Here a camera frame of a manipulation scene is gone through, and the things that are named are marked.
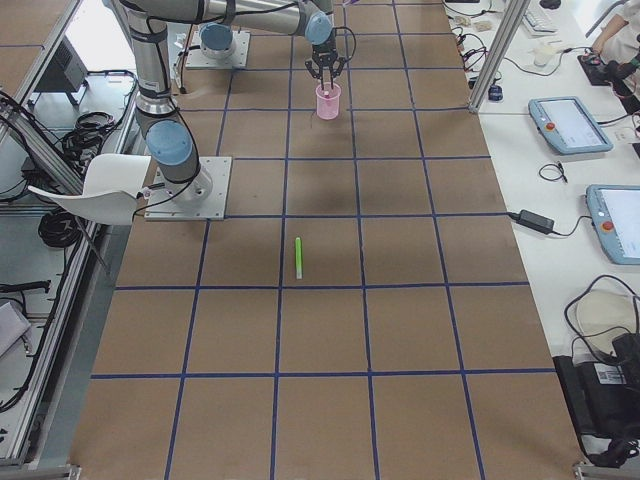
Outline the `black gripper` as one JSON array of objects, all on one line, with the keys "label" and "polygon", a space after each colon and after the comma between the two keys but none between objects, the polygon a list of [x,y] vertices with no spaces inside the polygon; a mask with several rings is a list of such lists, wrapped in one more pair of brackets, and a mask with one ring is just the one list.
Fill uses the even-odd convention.
[{"label": "black gripper", "polygon": [[328,70],[330,83],[339,77],[346,64],[346,58],[338,55],[334,42],[323,42],[312,47],[311,59],[305,61],[305,67],[312,78],[323,82],[323,70]]}]

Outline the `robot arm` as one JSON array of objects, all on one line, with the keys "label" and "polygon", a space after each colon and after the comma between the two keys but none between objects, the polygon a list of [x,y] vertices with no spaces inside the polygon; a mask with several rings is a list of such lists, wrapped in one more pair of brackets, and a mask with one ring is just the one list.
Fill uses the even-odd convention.
[{"label": "robot arm", "polygon": [[305,62],[320,82],[333,81],[350,61],[338,53],[329,1],[122,1],[138,73],[136,119],[172,197],[208,195],[191,131],[172,100],[167,24],[238,25],[301,36],[312,45]]}]

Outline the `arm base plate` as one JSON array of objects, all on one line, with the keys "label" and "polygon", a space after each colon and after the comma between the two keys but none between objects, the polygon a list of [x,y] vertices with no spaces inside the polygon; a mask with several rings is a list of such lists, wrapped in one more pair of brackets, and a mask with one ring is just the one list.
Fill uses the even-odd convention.
[{"label": "arm base plate", "polygon": [[206,33],[202,41],[196,32],[189,45],[186,68],[190,70],[245,69],[248,59],[250,33],[229,31],[226,37]]},{"label": "arm base plate", "polygon": [[154,190],[149,199],[151,206],[144,210],[149,221],[223,220],[226,213],[231,157],[201,157],[200,173],[186,190],[176,197],[181,186],[167,183],[160,168],[155,171],[154,182],[164,186]]}]

